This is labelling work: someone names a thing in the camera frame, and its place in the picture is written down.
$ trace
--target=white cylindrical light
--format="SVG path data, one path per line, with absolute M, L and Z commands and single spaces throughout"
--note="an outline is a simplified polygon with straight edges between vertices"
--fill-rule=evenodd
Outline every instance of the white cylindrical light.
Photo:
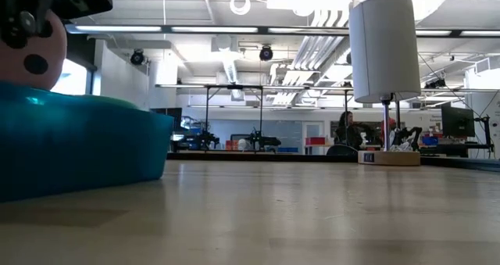
M 361 103 L 420 95 L 412 0 L 367 0 L 349 16 L 354 98 Z

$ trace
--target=window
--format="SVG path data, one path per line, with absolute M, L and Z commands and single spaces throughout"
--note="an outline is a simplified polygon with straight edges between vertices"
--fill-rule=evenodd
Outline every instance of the window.
M 87 69 L 64 59 L 61 76 L 51 91 L 67 95 L 84 95 L 86 87 Z

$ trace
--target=wooden base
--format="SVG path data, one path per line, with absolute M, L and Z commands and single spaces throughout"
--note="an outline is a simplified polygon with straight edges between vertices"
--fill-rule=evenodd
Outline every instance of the wooden base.
M 358 163 L 400 167 L 420 165 L 419 152 L 359 151 Z

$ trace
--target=person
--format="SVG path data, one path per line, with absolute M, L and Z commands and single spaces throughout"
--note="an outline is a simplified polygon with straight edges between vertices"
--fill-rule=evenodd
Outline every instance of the person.
M 341 118 L 338 121 L 338 128 L 335 131 L 337 137 L 335 138 L 335 144 L 343 144 L 353 147 L 354 149 L 360 149 L 363 144 L 363 138 L 359 133 L 358 129 L 355 127 L 357 124 L 354 123 L 354 116 L 351 112 L 343 112 Z

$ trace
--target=pink ball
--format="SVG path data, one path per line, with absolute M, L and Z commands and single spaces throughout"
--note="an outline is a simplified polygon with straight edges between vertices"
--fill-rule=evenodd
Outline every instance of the pink ball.
M 66 58 L 66 29 L 50 10 L 46 20 L 50 27 L 40 37 L 29 38 L 24 48 L 13 49 L 0 41 L 0 81 L 45 90 L 54 87 Z

